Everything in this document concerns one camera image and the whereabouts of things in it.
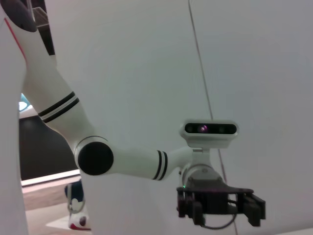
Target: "black cable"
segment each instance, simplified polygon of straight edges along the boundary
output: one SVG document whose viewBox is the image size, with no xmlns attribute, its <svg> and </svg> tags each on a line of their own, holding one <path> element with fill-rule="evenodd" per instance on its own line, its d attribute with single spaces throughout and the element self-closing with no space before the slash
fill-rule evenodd
<svg viewBox="0 0 313 235">
<path fill-rule="evenodd" d="M 233 214 L 233 218 L 225 225 L 220 226 L 220 227 L 210 227 L 210 226 L 206 226 L 206 225 L 201 225 L 201 227 L 205 228 L 205 229 L 210 229 L 210 230 L 221 230 L 221 229 L 225 229 L 227 228 L 229 225 L 231 225 L 235 219 L 237 217 L 237 214 Z"/>
<path fill-rule="evenodd" d="M 205 95 L 206 95 L 207 103 L 208 103 L 208 106 L 209 106 L 210 116 L 211 116 L 211 119 L 213 120 L 212 106 L 211 106 L 211 102 L 210 102 L 209 91 L 207 89 L 205 75 L 204 75 L 203 63 L 202 63 L 202 58 L 201 58 L 201 54 L 200 54 L 200 48 L 199 48 L 199 43 L 198 43 L 198 38 L 197 38 L 197 33 L 196 33 L 194 17 L 193 17 L 192 10 L 191 10 L 190 0 L 188 0 L 188 8 L 189 8 L 189 14 L 190 14 L 192 30 L 193 30 L 193 33 L 194 33 L 194 39 L 195 39 L 195 43 L 196 43 L 198 58 L 199 58 L 199 61 L 200 61 L 200 68 L 201 68 L 201 74 L 202 74 L 202 79 L 203 79 L 203 83 L 204 83 Z"/>
</svg>

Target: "depth camera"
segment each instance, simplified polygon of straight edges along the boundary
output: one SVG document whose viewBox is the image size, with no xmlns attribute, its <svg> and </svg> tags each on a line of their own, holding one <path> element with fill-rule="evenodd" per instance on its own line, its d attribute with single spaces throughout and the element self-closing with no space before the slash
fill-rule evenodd
<svg viewBox="0 0 313 235">
<path fill-rule="evenodd" d="M 187 120 L 180 135 L 191 148 L 227 148 L 238 135 L 238 125 L 228 120 Z"/>
<path fill-rule="evenodd" d="M 187 123 L 185 131 L 189 134 L 233 135 L 237 132 L 237 127 L 226 123 Z"/>
</svg>

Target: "black surface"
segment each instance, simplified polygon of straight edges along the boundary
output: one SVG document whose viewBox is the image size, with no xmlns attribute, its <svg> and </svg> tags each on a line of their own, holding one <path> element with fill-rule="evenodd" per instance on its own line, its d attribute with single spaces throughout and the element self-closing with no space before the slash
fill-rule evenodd
<svg viewBox="0 0 313 235">
<path fill-rule="evenodd" d="M 22 180 L 77 169 L 66 140 L 39 116 L 20 119 L 20 166 Z"/>
<path fill-rule="evenodd" d="M 43 42 L 44 42 L 44 45 L 48 54 L 55 55 L 50 27 L 48 25 L 40 27 L 39 33 L 40 33 L 41 38 L 43 39 Z"/>
<path fill-rule="evenodd" d="M 76 198 L 78 202 L 82 202 L 84 200 L 84 191 L 83 191 L 82 180 L 68 184 L 64 188 L 64 192 L 65 192 L 66 197 L 67 197 L 68 186 L 71 186 L 71 189 L 72 189 L 70 200 L 72 201 L 74 198 Z"/>
<path fill-rule="evenodd" d="M 88 175 L 106 173 L 113 165 L 113 161 L 112 150 L 102 142 L 86 144 L 78 155 L 78 165 Z"/>
<path fill-rule="evenodd" d="M 10 18 L 19 28 L 28 32 L 36 32 L 37 28 L 30 12 L 19 0 L 0 0 L 0 4 Z"/>
</svg>

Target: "white wall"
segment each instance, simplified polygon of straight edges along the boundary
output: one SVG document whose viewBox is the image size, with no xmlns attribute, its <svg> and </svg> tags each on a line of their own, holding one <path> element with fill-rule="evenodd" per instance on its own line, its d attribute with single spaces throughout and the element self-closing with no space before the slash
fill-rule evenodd
<svg viewBox="0 0 313 235">
<path fill-rule="evenodd" d="M 50 55 L 50 58 L 52 59 L 55 66 L 57 66 L 57 58 L 55 55 Z"/>
<path fill-rule="evenodd" d="M 312 225 L 312 4 L 193 1 L 213 114 L 241 128 L 222 151 L 229 183 L 254 188 L 268 203 L 262 228 L 240 216 L 240 234 Z M 208 118 L 186 1 L 46 5 L 58 68 L 110 140 L 171 150 L 184 145 L 182 120 Z M 177 175 L 163 184 L 119 175 L 83 180 L 94 234 L 234 233 L 177 219 Z"/>
<path fill-rule="evenodd" d="M 229 183 L 268 205 L 260 230 L 313 227 L 313 2 L 194 1 L 215 118 L 238 122 L 223 150 Z"/>
<path fill-rule="evenodd" d="M 179 136 L 183 120 L 209 118 L 185 2 L 51 0 L 46 6 L 58 69 L 109 141 L 170 151 L 186 145 Z M 216 152 L 212 159 L 220 170 Z M 83 176 L 83 185 L 95 235 L 208 233 L 178 218 L 177 172 L 162 183 Z"/>
</svg>

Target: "red stripe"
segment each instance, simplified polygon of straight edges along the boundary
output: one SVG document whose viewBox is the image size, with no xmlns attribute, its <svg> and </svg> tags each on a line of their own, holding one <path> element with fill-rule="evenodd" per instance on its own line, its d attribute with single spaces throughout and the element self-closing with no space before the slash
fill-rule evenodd
<svg viewBox="0 0 313 235">
<path fill-rule="evenodd" d="M 75 224 L 71 224 L 70 229 L 73 229 L 73 230 L 81 230 L 81 231 L 90 231 L 91 229 L 85 229 L 85 228 L 78 228 L 77 226 L 75 226 Z"/>
<path fill-rule="evenodd" d="M 9 30 L 11 31 L 12 36 L 13 36 L 13 38 L 15 39 L 16 44 L 19 46 L 19 48 L 20 48 L 20 50 L 21 50 L 21 52 L 22 52 L 22 54 L 23 54 L 23 56 L 24 56 L 25 61 L 27 62 L 26 56 L 25 56 L 24 51 L 23 51 L 23 49 L 22 49 L 22 46 L 21 46 L 21 44 L 19 43 L 18 39 L 16 38 L 16 36 L 15 36 L 15 34 L 14 34 L 14 32 L 13 32 L 13 29 L 11 28 L 11 25 L 9 24 L 9 21 L 8 21 L 6 18 L 4 18 L 4 21 L 6 22 L 6 25 L 8 26 Z"/>
</svg>

